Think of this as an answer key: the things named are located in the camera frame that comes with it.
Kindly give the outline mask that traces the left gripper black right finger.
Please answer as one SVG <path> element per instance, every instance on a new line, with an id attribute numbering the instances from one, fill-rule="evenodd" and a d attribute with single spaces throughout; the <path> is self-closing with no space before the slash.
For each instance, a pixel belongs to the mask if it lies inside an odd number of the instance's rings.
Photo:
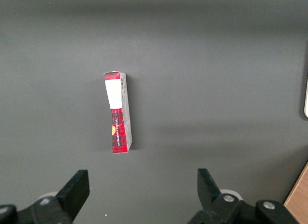
<path id="1" fill-rule="evenodd" d="M 202 205 L 190 224 L 296 224 L 279 202 L 259 200 L 251 206 L 231 193 L 222 193 L 206 168 L 197 171 L 197 193 Z"/>

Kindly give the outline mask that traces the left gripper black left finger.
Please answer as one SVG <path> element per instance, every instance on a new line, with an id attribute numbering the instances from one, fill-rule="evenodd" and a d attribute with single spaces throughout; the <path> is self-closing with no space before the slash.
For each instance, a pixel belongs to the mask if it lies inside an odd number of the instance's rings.
<path id="1" fill-rule="evenodd" d="M 38 199 L 18 211 L 13 204 L 0 206 L 2 224 L 71 224 L 90 194 L 88 170 L 78 170 L 54 196 Z"/>

